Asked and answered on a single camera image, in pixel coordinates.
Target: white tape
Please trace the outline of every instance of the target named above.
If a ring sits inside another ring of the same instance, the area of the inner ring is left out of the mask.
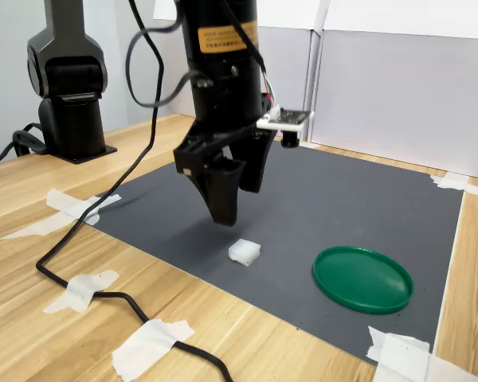
[[[1,240],[30,235],[46,236],[51,232],[55,232],[56,230],[71,224],[74,220],[78,220],[85,209],[93,205],[98,200],[98,197],[90,197],[86,201],[81,201],[75,197],[66,195],[61,191],[52,189],[48,191],[46,204],[53,209],[58,209],[60,212],[47,217],[44,220],[40,220],[28,227],[20,229],[19,231],[11,233],[10,235],[4,236],[1,238]],[[89,225],[96,224],[100,218],[99,214],[97,213],[99,209],[119,200],[120,196],[117,194],[110,196],[97,209],[93,209],[88,214],[88,216],[85,218],[85,223]]]
[[[64,293],[43,309],[45,313],[56,313],[65,308],[85,312],[92,296],[98,290],[105,290],[119,278],[115,271],[104,271],[98,275],[76,275],[69,280]]]
[[[123,382],[134,380],[167,354],[176,341],[185,341],[193,334],[186,321],[169,324],[150,320],[112,353],[113,367]]]
[[[427,342],[369,331],[374,344],[366,356],[378,361],[374,382],[478,382],[477,376],[429,354]]]
[[[384,341],[386,339],[387,334],[377,329],[374,329],[371,326],[368,327],[368,330],[370,331],[370,336],[372,337],[372,342],[374,344],[368,349],[368,353],[366,354],[366,356],[373,361],[379,362],[379,360],[381,359],[382,347],[384,346]],[[430,344],[428,342],[417,340],[414,337],[401,336],[392,333],[389,334],[415,348],[421,349],[427,353],[429,352]]]
[[[0,240],[13,239],[15,237],[23,237],[30,235],[46,236],[49,233],[63,228],[74,221],[72,217],[66,215],[63,212],[58,212],[55,215],[47,217],[44,220],[40,220],[37,223],[29,225],[19,231],[11,233],[10,235],[2,237]]]
[[[437,184],[437,187],[441,189],[459,189],[464,190],[466,193],[478,195],[478,186],[470,185],[467,175],[446,173],[444,177],[437,177],[435,175],[430,175],[430,177],[433,179],[433,182]]]

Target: black cable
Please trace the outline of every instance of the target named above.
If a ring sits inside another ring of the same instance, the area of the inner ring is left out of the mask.
[[[181,5],[181,1],[183,0],[178,0],[175,1],[175,7],[177,8],[177,18],[175,22],[172,25],[165,26],[165,27],[155,27],[155,28],[145,28],[145,25],[142,22],[142,19],[138,16],[135,15],[136,22],[140,26],[140,31],[135,34],[135,36],[131,39],[131,42],[129,43],[129,47],[127,48],[127,53],[126,53],[126,82],[127,82],[127,89],[129,90],[129,93],[131,94],[132,99],[140,106],[143,107],[161,107],[163,105],[168,104],[171,102],[184,88],[184,85],[186,82],[192,80],[192,79],[200,79],[202,82],[199,84],[200,86],[203,87],[209,87],[212,86],[213,83],[212,81],[202,72],[199,72],[198,70],[190,70],[187,72],[184,76],[182,76],[181,80],[178,82],[177,86],[175,87],[175,90],[170,94],[168,97],[166,97],[163,100],[156,99],[154,103],[144,103],[139,101],[136,98],[135,92],[133,91],[133,87],[131,84],[131,74],[130,74],[130,68],[131,68],[131,56],[133,53],[133,49],[136,46],[136,43],[139,41],[140,38],[145,37],[147,40],[147,43],[151,48],[154,47],[155,45],[154,42],[152,42],[151,37],[149,36],[150,32],[157,32],[157,33],[169,33],[174,30],[176,30],[181,24],[182,20],[184,19],[184,13]]]
[[[175,87],[175,90],[168,97],[166,97],[165,99],[162,99],[160,101],[154,102],[154,103],[143,103],[143,102],[138,101],[138,99],[136,98],[135,93],[133,92],[133,89],[131,87],[131,78],[130,78],[130,75],[129,75],[129,64],[130,64],[129,60],[130,59],[131,59],[131,55],[128,51],[127,56],[126,56],[127,88],[129,89],[129,92],[130,92],[131,97],[133,98],[133,100],[138,105],[143,106],[143,107],[161,107],[161,106],[164,106],[164,105],[170,103],[181,92],[181,90],[182,90],[182,88],[184,88],[184,85],[186,84],[186,82],[188,82],[190,80],[193,80],[193,79],[199,79],[199,81],[197,82],[197,86],[205,87],[205,88],[213,86],[213,81],[210,80],[209,77],[207,77],[205,74],[203,74],[202,72],[200,72],[198,70],[190,70],[184,76],[182,76],[181,80],[178,82],[177,86]]]
[[[41,125],[39,123],[29,123],[23,128],[23,131],[30,131],[32,127],[36,127],[39,130],[41,129]],[[7,156],[7,154],[9,153],[9,151],[12,150],[13,147],[14,144],[11,142],[6,146],[5,149],[3,149],[3,152],[0,154],[0,161]]]
[[[226,382],[233,382],[232,376],[230,375],[229,370],[226,368],[226,365],[223,363],[223,361],[213,356],[211,353],[208,353],[205,350],[202,350],[200,348],[195,348],[194,346],[185,344],[184,342],[181,342],[181,341],[176,341],[174,343],[174,347],[184,350],[185,352],[194,354],[195,356],[205,358],[206,360],[212,362],[217,368],[220,369],[220,372],[223,375],[223,379]]]
[[[155,97],[155,104],[159,102],[161,98],[161,84],[163,82],[163,73],[164,73],[164,63],[161,55],[159,54],[159,51],[157,50],[154,42],[151,40],[149,35],[147,34],[147,31],[145,30],[145,25],[143,24],[141,17],[139,16],[138,9],[136,8],[135,0],[129,0],[129,5],[131,7],[131,11],[133,15],[135,16],[135,20],[138,23],[139,28],[141,29],[140,36],[144,36],[147,43],[149,46],[152,48],[156,59],[159,62],[159,73],[158,73],[158,86],[156,88],[156,97]],[[176,6],[178,7],[178,10],[180,9],[178,2],[176,2]],[[167,27],[163,30],[168,31],[168,30],[173,30],[170,28],[173,28],[174,26]],[[131,51],[131,46],[133,45],[133,41],[131,41],[130,48],[128,52]],[[126,66],[126,76],[129,77],[129,66]],[[69,229],[69,231],[62,237],[62,239],[55,244],[53,248],[51,248],[44,256],[42,256],[35,264],[36,268],[43,274],[52,279],[55,283],[58,283],[62,285],[63,287],[67,287],[68,282],[62,279],[61,277],[55,275],[52,273],[48,268],[44,266],[44,264],[51,259],[54,255],[56,255],[71,239],[71,237],[76,233],[77,229],[81,226],[81,224],[84,222],[84,219],[87,217],[87,215],[96,207],[101,205],[112,193],[119,187],[119,185],[126,179],[126,177],[136,168],[136,166],[141,162],[143,157],[149,152],[149,150],[153,147],[154,145],[154,140],[155,140],[155,134],[156,134],[156,119],[158,115],[158,107],[154,107],[153,113],[152,113],[152,124],[151,124],[151,138],[149,140],[149,143],[145,149],[143,149],[142,153],[138,156],[138,158],[135,160],[135,162],[129,167],[129,169],[122,175],[122,177],[119,178],[119,180],[93,205],[85,209],[85,211],[81,214],[80,218],[76,221],[76,223]],[[125,299],[131,308],[135,311],[135,313],[140,317],[143,323],[149,321],[149,317],[140,309],[138,304],[135,302],[135,300],[129,295],[125,294],[122,292],[96,292],[93,295],[93,298],[123,298]],[[184,350],[188,353],[194,354],[196,356],[202,357],[213,364],[215,364],[223,374],[223,377],[227,382],[233,382],[232,377],[230,376],[230,373],[228,369],[226,368],[225,364],[219,359],[213,356],[212,354],[201,350],[199,348],[195,348],[194,346],[184,344],[182,342],[177,341],[174,344],[174,347],[179,348],[181,350]]]
[[[229,19],[230,24],[232,24],[233,28],[236,30],[239,37],[242,39],[242,42],[245,43],[246,49],[248,49],[249,54],[251,54],[253,58],[255,59],[255,61],[259,64],[259,66],[261,67],[261,71],[263,73],[266,73],[264,58],[262,58],[261,53],[258,51],[257,47],[252,43],[252,41],[246,34],[245,30],[242,28],[242,25],[239,22],[239,20],[237,20],[236,15],[233,14],[233,11],[230,9],[229,3],[226,0],[216,0],[216,1],[219,3],[221,10],[223,10],[223,13],[225,14],[225,16]]]

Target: green lid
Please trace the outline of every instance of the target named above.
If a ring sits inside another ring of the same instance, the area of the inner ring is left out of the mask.
[[[315,259],[313,275],[319,288],[358,312],[388,314],[409,303],[413,280],[396,261],[358,247],[328,248]]]

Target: white sponge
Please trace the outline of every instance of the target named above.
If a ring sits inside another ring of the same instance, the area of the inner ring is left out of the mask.
[[[252,241],[239,239],[229,248],[229,257],[246,267],[261,253],[261,246]]]

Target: wooden tabletop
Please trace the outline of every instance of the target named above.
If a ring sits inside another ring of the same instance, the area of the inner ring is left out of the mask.
[[[154,149],[130,181],[173,161],[192,119],[159,119]],[[105,191],[146,146],[149,123],[106,134],[111,155],[72,165],[27,155],[0,165],[0,238],[53,214],[50,189],[79,199]],[[318,150],[444,175],[444,171],[322,146]],[[478,179],[471,179],[478,185]],[[152,217],[152,227],[163,223]],[[124,301],[95,300],[82,314],[42,312],[62,289],[35,269],[69,229],[0,240],[0,380],[120,380],[111,352],[141,325]],[[368,381],[374,367],[296,327],[135,249],[82,227],[48,268],[70,279],[113,269],[109,288],[130,294],[150,318],[187,320],[187,343],[221,358],[236,381]],[[437,355],[478,376],[478,196],[465,194],[437,339]],[[139,380],[220,380],[211,364],[172,349]]]

